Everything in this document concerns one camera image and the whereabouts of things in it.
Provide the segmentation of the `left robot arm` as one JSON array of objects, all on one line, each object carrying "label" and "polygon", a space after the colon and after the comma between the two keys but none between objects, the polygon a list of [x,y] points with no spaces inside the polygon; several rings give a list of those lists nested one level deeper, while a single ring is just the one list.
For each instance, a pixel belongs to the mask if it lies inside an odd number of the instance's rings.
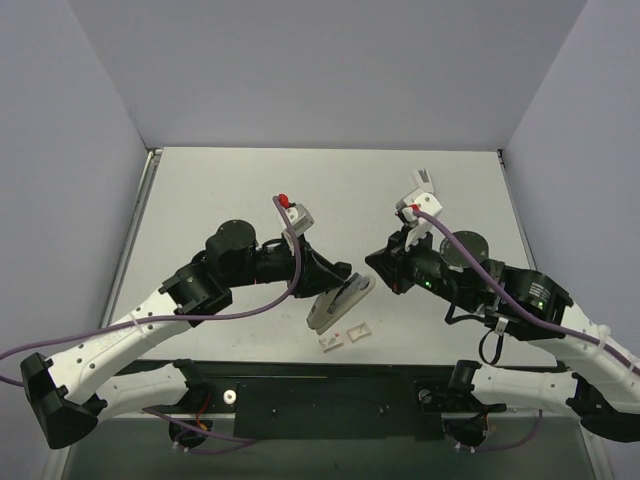
[{"label": "left robot arm", "polygon": [[26,398],[52,449],[70,446],[100,422],[156,406],[194,412],[215,397],[191,360],[155,370],[122,371],[160,343],[201,324],[232,303],[235,287],[285,282],[295,298],[330,300],[355,276],[348,263],[332,263],[298,238],[259,244],[243,220],[223,223],[203,251],[165,280],[144,302],[104,334],[50,357],[34,353],[20,364]]}]

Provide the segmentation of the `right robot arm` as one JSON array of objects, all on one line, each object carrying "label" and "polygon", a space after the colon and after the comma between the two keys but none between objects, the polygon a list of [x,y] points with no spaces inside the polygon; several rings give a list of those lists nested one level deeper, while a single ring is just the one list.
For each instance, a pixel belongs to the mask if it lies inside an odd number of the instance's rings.
[{"label": "right robot arm", "polygon": [[536,372],[500,367],[496,359],[460,360],[446,386],[453,406],[529,407],[575,418],[611,441],[638,441],[639,362],[565,289],[539,271],[490,258],[487,241],[473,231],[448,233],[439,247],[430,234],[413,244],[408,237],[406,229],[393,233],[365,259],[394,294],[421,287],[448,302],[447,324],[477,321],[564,366]]}]

